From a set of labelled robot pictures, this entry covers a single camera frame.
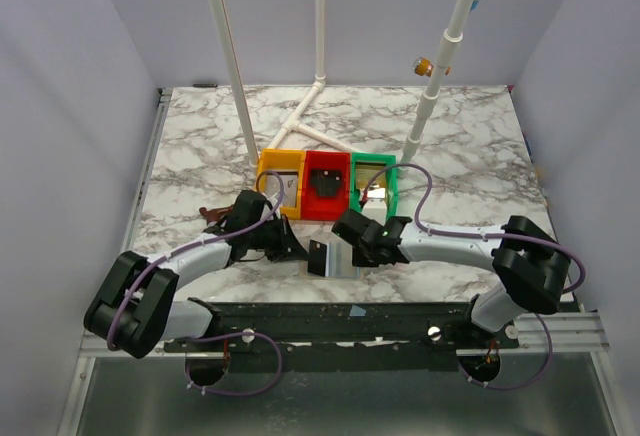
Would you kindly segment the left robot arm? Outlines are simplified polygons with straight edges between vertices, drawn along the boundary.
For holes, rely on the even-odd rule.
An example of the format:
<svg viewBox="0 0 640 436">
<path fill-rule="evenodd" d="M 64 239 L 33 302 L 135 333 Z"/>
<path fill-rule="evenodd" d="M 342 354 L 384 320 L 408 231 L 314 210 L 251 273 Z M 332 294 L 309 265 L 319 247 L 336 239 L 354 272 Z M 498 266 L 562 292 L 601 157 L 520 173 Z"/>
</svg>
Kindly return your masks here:
<svg viewBox="0 0 640 436">
<path fill-rule="evenodd" d="M 250 251 L 273 263 L 306 261 L 308 251 L 286 216 L 265 195 L 243 190 L 229 213 L 195 240 L 163 255 L 121 253 L 83 319 L 88 332 L 140 359 L 161 341 L 204 336 L 216 311 L 176 292 L 200 277 L 240 262 Z"/>
</svg>

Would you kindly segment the white striped card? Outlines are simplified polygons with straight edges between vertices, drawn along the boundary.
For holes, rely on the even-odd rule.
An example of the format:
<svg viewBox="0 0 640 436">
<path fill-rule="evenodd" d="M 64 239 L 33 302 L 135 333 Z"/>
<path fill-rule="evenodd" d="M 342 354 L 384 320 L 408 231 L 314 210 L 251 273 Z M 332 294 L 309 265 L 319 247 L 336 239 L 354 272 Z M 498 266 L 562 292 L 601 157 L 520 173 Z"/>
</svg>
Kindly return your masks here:
<svg viewBox="0 0 640 436">
<path fill-rule="evenodd" d="M 271 202 L 276 202 L 280 194 L 279 180 L 282 180 L 284 194 L 280 207 L 295 207 L 297 205 L 298 174 L 293 171 L 278 171 L 277 174 L 278 176 L 275 174 L 267 174 L 263 177 L 263 193 Z"/>
</svg>

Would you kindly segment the beige card holder wallet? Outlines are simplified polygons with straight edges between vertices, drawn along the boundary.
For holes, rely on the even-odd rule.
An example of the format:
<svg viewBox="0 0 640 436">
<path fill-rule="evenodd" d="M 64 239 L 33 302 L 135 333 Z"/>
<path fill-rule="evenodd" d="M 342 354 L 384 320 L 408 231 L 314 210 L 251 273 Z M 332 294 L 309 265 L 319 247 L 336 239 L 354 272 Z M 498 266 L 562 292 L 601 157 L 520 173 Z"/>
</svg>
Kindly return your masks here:
<svg viewBox="0 0 640 436">
<path fill-rule="evenodd" d="M 342 240 L 325 242 L 329 245 L 329 265 L 326 277 L 312 276 L 307 272 L 307 262 L 303 273 L 309 277 L 356 280 L 364 277 L 364 269 L 352 264 L 352 247 Z"/>
</svg>

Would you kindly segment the dark card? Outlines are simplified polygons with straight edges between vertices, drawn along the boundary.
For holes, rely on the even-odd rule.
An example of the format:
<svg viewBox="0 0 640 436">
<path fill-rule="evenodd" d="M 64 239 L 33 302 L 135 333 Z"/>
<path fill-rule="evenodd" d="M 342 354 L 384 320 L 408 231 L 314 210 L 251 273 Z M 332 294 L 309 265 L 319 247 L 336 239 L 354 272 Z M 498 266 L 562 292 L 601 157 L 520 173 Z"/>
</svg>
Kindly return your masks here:
<svg viewBox="0 0 640 436">
<path fill-rule="evenodd" d="M 326 277 L 328 275 L 328 261 L 329 245 L 311 239 L 308 248 L 307 272 L 312 276 Z"/>
</svg>

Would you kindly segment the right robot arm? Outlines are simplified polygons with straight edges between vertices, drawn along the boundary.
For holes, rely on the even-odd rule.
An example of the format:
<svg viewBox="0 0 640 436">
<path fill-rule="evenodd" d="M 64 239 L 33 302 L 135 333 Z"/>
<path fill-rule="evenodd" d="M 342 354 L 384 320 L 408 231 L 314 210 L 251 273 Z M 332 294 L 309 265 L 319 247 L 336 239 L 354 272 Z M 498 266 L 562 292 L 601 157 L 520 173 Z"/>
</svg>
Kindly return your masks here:
<svg viewBox="0 0 640 436">
<path fill-rule="evenodd" d="M 447 227 L 406 216 L 381 224 L 348 209 L 332 233 L 352 247 L 356 267 L 429 261 L 494 273 L 499 282 L 475 297 L 468 316 L 488 333 L 525 313 L 556 313 L 571 264 L 567 252 L 523 216 L 512 216 L 502 226 Z"/>
</svg>

